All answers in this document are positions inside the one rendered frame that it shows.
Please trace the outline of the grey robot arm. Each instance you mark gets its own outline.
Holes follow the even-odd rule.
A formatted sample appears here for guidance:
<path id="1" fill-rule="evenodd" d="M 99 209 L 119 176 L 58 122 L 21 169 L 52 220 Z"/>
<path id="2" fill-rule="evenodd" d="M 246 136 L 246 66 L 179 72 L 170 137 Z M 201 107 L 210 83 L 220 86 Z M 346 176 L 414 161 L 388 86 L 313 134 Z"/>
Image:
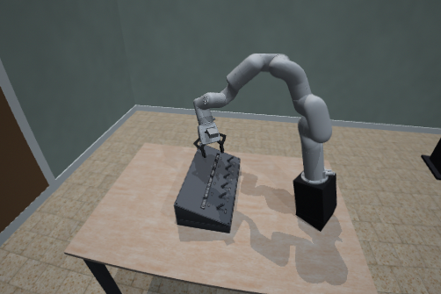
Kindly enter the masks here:
<path id="1" fill-rule="evenodd" d="M 214 121 L 210 108 L 226 106 L 260 71 L 270 71 L 272 76 L 286 82 L 294 109 L 302 115 L 298 122 L 304 168 L 301 179 L 309 184 L 325 183 L 329 176 L 335 175 L 332 169 L 325 168 L 323 159 L 322 143 L 332 135 L 328 108 L 320 97 L 311 93 L 302 67 L 287 58 L 284 54 L 252 54 L 247 57 L 227 75 L 228 86 L 222 92 L 209 92 L 193 101 L 197 119 L 199 125 Z"/>

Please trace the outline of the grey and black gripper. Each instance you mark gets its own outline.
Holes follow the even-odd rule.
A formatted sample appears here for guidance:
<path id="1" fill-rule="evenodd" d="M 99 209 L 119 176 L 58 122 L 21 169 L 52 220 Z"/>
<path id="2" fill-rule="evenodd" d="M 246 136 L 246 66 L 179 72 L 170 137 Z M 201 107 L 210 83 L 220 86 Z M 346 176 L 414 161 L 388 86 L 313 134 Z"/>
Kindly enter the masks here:
<path id="1" fill-rule="evenodd" d="M 222 133 L 219 133 L 219 131 L 218 131 L 219 137 L 215 137 L 215 138 L 211 138 L 210 139 L 208 137 L 207 133 L 205 133 L 205 131 L 206 131 L 207 128 L 211 128 L 211 127 L 215 127 L 216 130 L 218 131 L 218 128 L 217 128 L 216 124 L 213 121 L 212 122 L 207 122 L 207 123 L 204 123 L 204 124 L 200 124 L 198 126 L 199 138 L 193 143 L 198 149 L 201 150 L 202 156 L 204 156 L 204 158 L 206 158 L 206 152 L 205 152 L 204 146 L 207 145 L 207 144 L 214 143 L 214 142 L 218 142 L 220 144 L 220 152 L 224 153 L 223 143 L 225 142 L 226 135 L 222 134 Z M 223 137 L 222 140 L 221 140 L 221 137 Z M 201 147 L 198 145 L 198 142 L 202 143 L 202 144 L 200 144 Z"/>

